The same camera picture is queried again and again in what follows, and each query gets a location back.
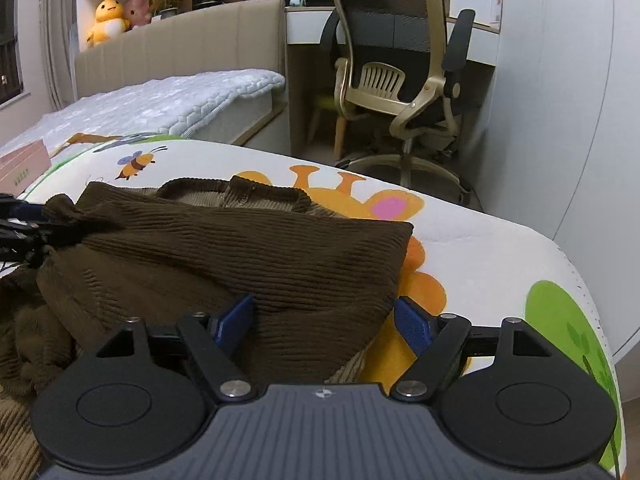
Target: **chair base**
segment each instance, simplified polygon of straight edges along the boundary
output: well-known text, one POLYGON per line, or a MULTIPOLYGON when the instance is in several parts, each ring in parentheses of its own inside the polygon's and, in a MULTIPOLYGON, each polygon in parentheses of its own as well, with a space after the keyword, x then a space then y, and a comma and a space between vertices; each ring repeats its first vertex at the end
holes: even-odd
POLYGON ((437 162, 420 158, 418 156, 412 156, 409 153, 385 153, 379 155, 367 155, 355 160, 344 160, 337 164, 338 167, 354 171, 355 173, 362 172, 367 168, 373 166, 391 166, 393 168, 400 169, 400 186, 407 189, 411 188, 411 172, 412 171, 427 171, 431 174, 443 177, 450 182, 453 182, 460 189, 460 195, 458 201, 462 205, 468 205, 471 198, 471 187, 461 179, 453 171, 449 171, 437 162))

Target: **curtain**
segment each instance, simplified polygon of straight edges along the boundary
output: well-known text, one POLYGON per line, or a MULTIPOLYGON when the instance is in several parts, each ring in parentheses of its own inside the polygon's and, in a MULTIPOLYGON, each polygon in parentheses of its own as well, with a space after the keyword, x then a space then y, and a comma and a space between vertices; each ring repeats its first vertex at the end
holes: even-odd
POLYGON ((40 0, 40 45, 49 100, 54 110, 74 102, 69 31, 75 0, 40 0))

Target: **flower pot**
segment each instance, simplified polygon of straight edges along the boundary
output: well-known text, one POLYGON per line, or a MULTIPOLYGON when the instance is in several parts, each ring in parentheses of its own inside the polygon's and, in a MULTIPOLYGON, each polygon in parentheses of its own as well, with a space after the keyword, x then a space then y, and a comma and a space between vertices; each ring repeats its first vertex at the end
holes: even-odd
POLYGON ((160 11, 160 19, 165 20, 172 16, 178 15, 178 7, 171 7, 170 9, 165 9, 160 11))

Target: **bed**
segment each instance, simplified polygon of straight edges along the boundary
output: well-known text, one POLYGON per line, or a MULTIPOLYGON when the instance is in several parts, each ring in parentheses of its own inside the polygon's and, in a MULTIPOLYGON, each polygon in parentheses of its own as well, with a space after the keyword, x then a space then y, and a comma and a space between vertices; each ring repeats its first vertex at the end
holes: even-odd
MULTIPOLYGON (((260 144, 265 127, 286 108, 284 44, 282 0, 227 4, 137 28, 78 54, 79 100, 47 114, 0 152, 43 139, 54 155, 77 133, 260 144)), ((286 146, 288 130, 278 134, 287 138, 274 144, 286 146)), ((65 157, 85 148, 74 146, 65 157)))
MULTIPOLYGON (((44 202, 57 193, 76 200, 87 183, 159 187, 180 177, 229 179, 234 175, 299 187, 321 205, 352 218, 409 221, 414 236, 402 268, 399 293, 432 314, 455 312, 476 325, 495 326, 508 316, 525 319, 591 373, 614 399, 619 414, 601 464, 624 472, 625 437, 613 360, 589 292, 561 250, 529 228, 443 202, 393 184, 273 153, 197 140, 147 136, 117 139, 52 168, 23 198, 44 202), (119 163, 152 153, 129 180, 119 163)), ((414 359, 392 324, 367 354, 363 381, 388 387, 393 371, 414 359)), ((471 370, 491 358, 474 358, 471 370)))

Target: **mesh chair back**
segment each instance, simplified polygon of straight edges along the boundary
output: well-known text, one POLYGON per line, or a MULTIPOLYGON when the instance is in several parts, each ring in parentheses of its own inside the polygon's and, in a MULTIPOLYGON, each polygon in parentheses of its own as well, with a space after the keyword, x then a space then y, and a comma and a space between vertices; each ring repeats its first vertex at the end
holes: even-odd
POLYGON ((446 48, 443 0, 334 0, 350 51, 347 99, 397 114, 432 75, 446 48))

